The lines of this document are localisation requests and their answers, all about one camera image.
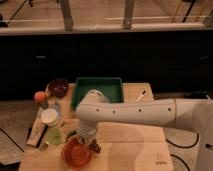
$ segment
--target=floor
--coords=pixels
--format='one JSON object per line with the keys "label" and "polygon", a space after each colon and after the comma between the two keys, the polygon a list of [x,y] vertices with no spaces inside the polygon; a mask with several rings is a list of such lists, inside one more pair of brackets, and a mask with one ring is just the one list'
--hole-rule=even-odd
{"label": "floor", "polygon": [[[0,12],[8,21],[25,0],[9,0],[0,4]],[[121,25],[125,0],[69,0],[74,26]],[[28,1],[10,21],[9,27],[63,27],[60,4],[56,0]],[[133,23],[181,22],[190,3],[180,0],[135,0]],[[213,9],[213,0],[197,1],[187,22],[202,21]]]}
{"label": "floor", "polygon": [[[154,94],[155,99],[169,98],[169,97],[182,97],[183,93],[158,93]],[[1,128],[9,134],[14,141],[24,149],[28,129],[32,126],[35,119],[35,114],[37,111],[37,106],[33,101],[7,101],[0,102],[0,126]],[[196,134],[186,131],[180,131],[175,129],[165,128],[166,138],[178,145],[190,145],[193,144],[196,139]],[[3,132],[0,132],[0,163],[5,165],[9,163],[19,162],[23,152],[14,145]],[[180,149],[168,144],[171,154],[178,155],[181,157],[193,170],[193,164],[195,162],[195,156],[197,153],[198,145],[191,149]],[[5,155],[11,160],[4,160]],[[174,171],[184,171],[185,166],[176,158],[172,158],[174,163]],[[1,171],[14,171],[17,170],[18,164],[1,166]]]}

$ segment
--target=red bowl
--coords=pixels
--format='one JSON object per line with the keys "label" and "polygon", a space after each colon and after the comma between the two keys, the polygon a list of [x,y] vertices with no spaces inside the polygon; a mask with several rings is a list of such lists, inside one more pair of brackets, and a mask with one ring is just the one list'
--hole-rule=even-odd
{"label": "red bowl", "polygon": [[86,165],[92,159],[92,155],[92,150],[84,144],[79,144],[76,138],[66,144],[61,151],[62,159],[67,165],[75,168]]}
{"label": "red bowl", "polygon": [[64,97],[69,89],[69,82],[64,78],[57,78],[52,80],[48,85],[48,90],[51,95],[58,98]]}

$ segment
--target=black cable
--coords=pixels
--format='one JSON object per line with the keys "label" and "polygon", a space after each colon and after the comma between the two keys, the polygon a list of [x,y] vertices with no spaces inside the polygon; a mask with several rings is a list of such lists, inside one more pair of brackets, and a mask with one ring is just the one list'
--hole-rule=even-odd
{"label": "black cable", "polygon": [[191,12],[193,6],[195,5],[195,2],[196,2],[196,0],[192,0],[191,5],[190,5],[188,11],[186,12],[185,17],[183,18],[182,23],[185,23],[185,22],[186,22],[186,19],[187,19],[187,17],[189,16],[189,14],[190,14],[190,12]]}
{"label": "black cable", "polygon": [[180,160],[180,161],[184,164],[184,166],[186,167],[186,169],[187,169],[188,171],[191,171],[191,169],[189,168],[188,164],[187,164],[182,158],[180,158],[179,156],[177,156],[177,155],[175,155],[175,154],[170,154],[170,156],[171,156],[171,157],[174,157],[174,158],[176,158],[176,159],[178,159],[178,160]]}
{"label": "black cable", "polygon": [[171,142],[170,140],[168,140],[167,138],[166,138],[166,141],[168,143],[172,144],[173,146],[178,147],[178,148],[192,148],[192,147],[197,145],[197,143],[199,141],[199,134],[197,134],[196,141],[192,145],[189,145],[189,146],[181,146],[181,145],[175,144],[175,143]]}
{"label": "black cable", "polygon": [[28,0],[24,0],[24,2],[22,2],[22,4],[18,7],[18,9],[13,13],[12,17],[10,17],[10,19],[8,20],[7,24],[10,23],[11,20],[13,20],[15,18],[15,16],[18,14],[18,12],[22,9],[22,7],[24,6],[24,4],[27,2]]}
{"label": "black cable", "polygon": [[24,150],[2,129],[0,128],[0,130],[21,150],[24,152]]}

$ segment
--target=orange bowl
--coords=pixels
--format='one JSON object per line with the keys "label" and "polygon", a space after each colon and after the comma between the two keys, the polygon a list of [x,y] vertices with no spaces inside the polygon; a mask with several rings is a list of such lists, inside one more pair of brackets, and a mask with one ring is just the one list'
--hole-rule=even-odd
{"label": "orange bowl", "polygon": [[75,168],[86,165],[92,156],[92,150],[85,144],[79,144],[76,138],[66,144],[61,151],[62,159],[67,165]]}

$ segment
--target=black wall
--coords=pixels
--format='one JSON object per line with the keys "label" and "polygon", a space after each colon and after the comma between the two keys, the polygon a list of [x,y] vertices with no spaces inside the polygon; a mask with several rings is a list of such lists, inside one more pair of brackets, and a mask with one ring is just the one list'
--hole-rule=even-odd
{"label": "black wall", "polygon": [[0,99],[32,98],[53,78],[79,76],[150,82],[155,92],[212,90],[212,40],[213,31],[3,36]]}

